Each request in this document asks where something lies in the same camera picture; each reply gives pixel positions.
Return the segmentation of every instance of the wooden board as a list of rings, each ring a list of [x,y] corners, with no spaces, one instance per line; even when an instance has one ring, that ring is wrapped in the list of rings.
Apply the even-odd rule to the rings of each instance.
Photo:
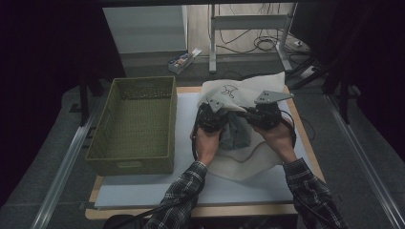
[[[201,87],[178,87],[178,94],[181,93],[198,93]],[[305,132],[301,118],[295,108],[292,99],[287,101],[288,107],[291,111],[291,115],[294,118],[295,125],[301,136],[304,147],[307,151],[309,162],[312,167],[312,172],[322,180],[324,180],[322,171],[319,167],[315,154],[310,146],[307,133]],[[103,177],[97,177],[96,182],[91,193],[89,202],[96,202],[96,198],[103,181]],[[86,209],[87,219],[107,219],[113,215],[129,214],[137,215],[150,209],[118,209],[118,210],[97,210]],[[238,205],[238,206],[209,206],[209,207],[196,207],[193,212],[193,217],[232,217],[232,216],[268,216],[268,215],[285,215],[296,214],[294,206],[292,204],[256,204],[256,205]]]

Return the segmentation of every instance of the plastic basket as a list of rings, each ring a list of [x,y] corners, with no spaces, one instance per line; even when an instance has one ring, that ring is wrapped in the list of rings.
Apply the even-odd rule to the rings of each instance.
[[[174,76],[113,81],[86,162],[100,176],[173,173]]]

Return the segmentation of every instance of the gray floor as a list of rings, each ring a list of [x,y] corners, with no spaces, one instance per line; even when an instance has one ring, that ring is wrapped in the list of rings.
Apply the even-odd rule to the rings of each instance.
[[[178,75],[177,80],[180,86],[200,86],[203,81],[220,76],[236,79],[240,74],[277,73],[282,70],[280,62],[271,55],[250,57],[256,58],[255,61],[246,61],[249,57],[220,60],[217,75],[208,73],[206,59],[201,58]],[[237,62],[229,61],[229,58],[235,58]],[[145,68],[133,64],[126,67],[126,72],[133,77],[170,74],[165,65]],[[293,93],[294,102],[335,201],[351,228],[392,228],[321,93],[322,81],[319,79]],[[37,158],[9,201],[1,208],[0,228],[29,228],[32,225],[77,130],[80,113],[71,111],[71,108],[78,104],[78,99],[77,88],[65,93],[59,117]],[[404,212],[405,187],[401,182],[405,178],[404,163],[358,110],[355,100],[350,101],[349,116],[351,126],[375,169]],[[90,139],[84,142],[48,228],[102,228],[102,220],[88,220],[84,216],[84,209],[92,207],[88,198],[96,177],[84,163],[89,142]]]

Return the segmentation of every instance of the metal rail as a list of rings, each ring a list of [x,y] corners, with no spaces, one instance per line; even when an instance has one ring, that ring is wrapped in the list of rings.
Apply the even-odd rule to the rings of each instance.
[[[366,152],[364,151],[363,147],[359,143],[357,137],[355,136],[354,132],[350,125],[347,125],[343,118],[340,116],[338,112],[338,105],[334,98],[331,95],[325,95],[325,99],[330,105],[330,110],[332,111],[334,118],[339,125],[340,130],[342,131],[343,135],[345,136],[346,140],[348,141],[349,145],[354,152],[354,155],[363,170],[367,180],[369,181],[370,185],[373,188],[373,191],[378,198],[382,208],[384,209],[388,219],[390,220],[391,224],[395,229],[405,228],[405,221],[402,217],[401,212],[398,209],[393,197],[391,196],[390,192],[388,191],[386,185],[379,177],[377,171],[374,169],[372,163],[369,160]]]
[[[75,160],[77,155],[83,145],[84,139],[90,126],[95,119],[96,114],[100,111],[100,98],[96,98],[96,101],[92,104],[90,111],[90,117],[82,127],[78,127],[75,137],[72,140],[71,146],[68,149],[62,163],[60,164],[59,170],[53,179],[53,183],[48,190],[47,195],[42,202],[41,207],[32,223],[31,229],[43,229],[47,228],[48,223],[51,220],[54,208],[59,201],[60,195],[65,188],[66,182],[69,178],[69,174],[75,165]]]

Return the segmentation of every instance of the plaid shirt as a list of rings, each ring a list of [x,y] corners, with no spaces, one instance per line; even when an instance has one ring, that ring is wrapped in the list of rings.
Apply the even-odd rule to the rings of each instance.
[[[294,195],[295,209],[303,217],[308,228],[347,228],[331,199],[330,190],[322,180],[312,174],[302,158],[283,167],[288,187]],[[206,173],[204,164],[199,161],[193,162],[190,168],[169,187],[160,205],[195,193],[203,185]],[[144,228],[188,228],[191,210],[196,206],[197,200],[198,198],[193,198],[185,204],[154,214]]]

